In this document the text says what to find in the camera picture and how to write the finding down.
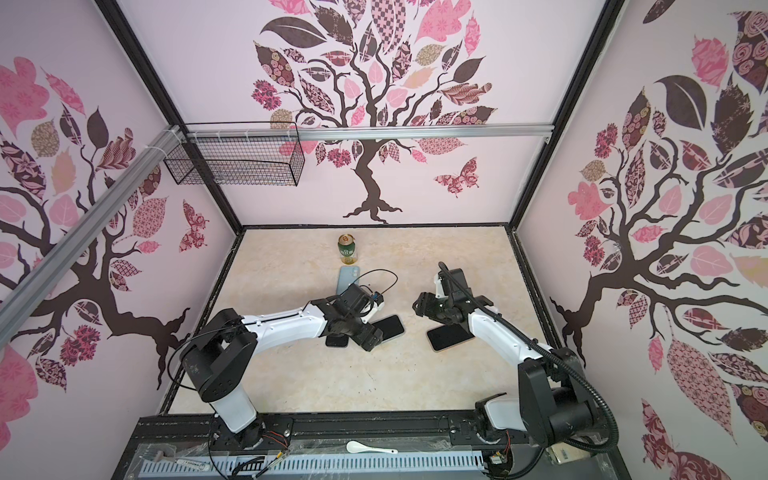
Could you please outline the light blue phone case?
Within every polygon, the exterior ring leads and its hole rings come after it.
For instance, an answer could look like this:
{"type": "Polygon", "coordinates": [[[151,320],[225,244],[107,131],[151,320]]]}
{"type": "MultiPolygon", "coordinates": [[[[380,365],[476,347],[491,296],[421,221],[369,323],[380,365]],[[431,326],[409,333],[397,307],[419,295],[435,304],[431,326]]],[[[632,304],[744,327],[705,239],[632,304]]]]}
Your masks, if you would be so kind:
{"type": "Polygon", "coordinates": [[[341,295],[352,284],[354,284],[361,275],[360,267],[357,265],[345,265],[339,270],[337,279],[336,294],[341,295]]]}

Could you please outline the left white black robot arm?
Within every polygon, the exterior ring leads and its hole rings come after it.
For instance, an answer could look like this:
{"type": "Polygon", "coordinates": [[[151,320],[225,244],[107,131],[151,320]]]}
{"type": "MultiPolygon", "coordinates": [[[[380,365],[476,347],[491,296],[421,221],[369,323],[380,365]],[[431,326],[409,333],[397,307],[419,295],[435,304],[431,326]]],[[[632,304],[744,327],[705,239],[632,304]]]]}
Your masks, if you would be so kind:
{"type": "Polygon", "coordinates": [[[356,284],[341,294],[310,300],[301,308],[268,315],[219,311],[181,350],[179,359],[199,398],[229,432],[257,426],[258,412],[242,386],[254,355],[299,340],[346,337],[370,352],[383,341],[371,322],[384,305],[380,292],[356,284]]]}

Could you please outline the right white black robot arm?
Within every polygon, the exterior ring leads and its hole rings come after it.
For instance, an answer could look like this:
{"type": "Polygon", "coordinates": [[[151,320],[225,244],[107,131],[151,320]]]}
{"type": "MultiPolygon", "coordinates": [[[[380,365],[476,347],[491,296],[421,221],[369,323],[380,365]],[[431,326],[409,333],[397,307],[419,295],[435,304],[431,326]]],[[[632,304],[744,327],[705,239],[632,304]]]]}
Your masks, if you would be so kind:
{"type": "Polygon", "coordinates": [[[479,339],[517,370],[516,396],[502,393],[477,404],[485,433],[520,431],[544,447],[566,443],[591,452],[613,448],[617,422],[586,380],[575,353],[529,337],[489,299],[473,295],[461,269],[443,263],[439,268],[435,291],[420,293],[412,305],[417,316],[439,324],[427,332],[432,349],[440,352],[479,339]]]}

